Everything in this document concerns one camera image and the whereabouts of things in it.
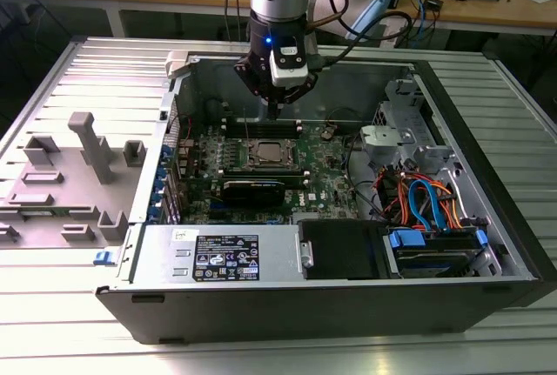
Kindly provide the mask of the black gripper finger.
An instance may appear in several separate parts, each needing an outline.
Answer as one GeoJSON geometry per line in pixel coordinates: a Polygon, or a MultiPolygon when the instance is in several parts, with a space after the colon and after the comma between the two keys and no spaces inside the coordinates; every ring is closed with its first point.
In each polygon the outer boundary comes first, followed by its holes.
{"type": "Polygon", "coordinates": [[[264,103],[266,117],[276,120],[279,116],[279,88],[272,83],[268,61],[263,57],[242,57],[234,70],[248,90],[264,103]]]}
{"type": "Polygon", "coordinates": [[[310,90],[313,90],[319,76],[317,73],[310,72],[306,80],[301,85],[295,85],[291,87],[279,87],[278,88],[278,102],[276,109],[276,117],[279,117],[281,111],[286,105],[293,104],[307,94],[310,90]]]}

